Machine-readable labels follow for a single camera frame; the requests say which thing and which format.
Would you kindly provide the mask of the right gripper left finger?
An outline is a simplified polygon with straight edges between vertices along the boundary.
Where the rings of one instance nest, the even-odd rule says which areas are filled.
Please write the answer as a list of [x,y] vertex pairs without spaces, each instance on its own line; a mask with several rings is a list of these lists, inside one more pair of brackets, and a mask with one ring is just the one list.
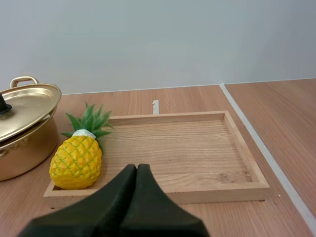
[[127,165],[94,194],[68,207],[35,218],[20,237],[114,237],[131,202],[135,165]]

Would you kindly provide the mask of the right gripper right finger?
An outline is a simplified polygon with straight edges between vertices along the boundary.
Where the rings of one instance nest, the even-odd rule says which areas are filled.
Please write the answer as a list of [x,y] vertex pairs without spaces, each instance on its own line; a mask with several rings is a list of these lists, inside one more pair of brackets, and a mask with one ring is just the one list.
[[120,225],[122,237],[208,237],[203,221],[175,204],[156,182],[150,166],[137,168],[136,185]]

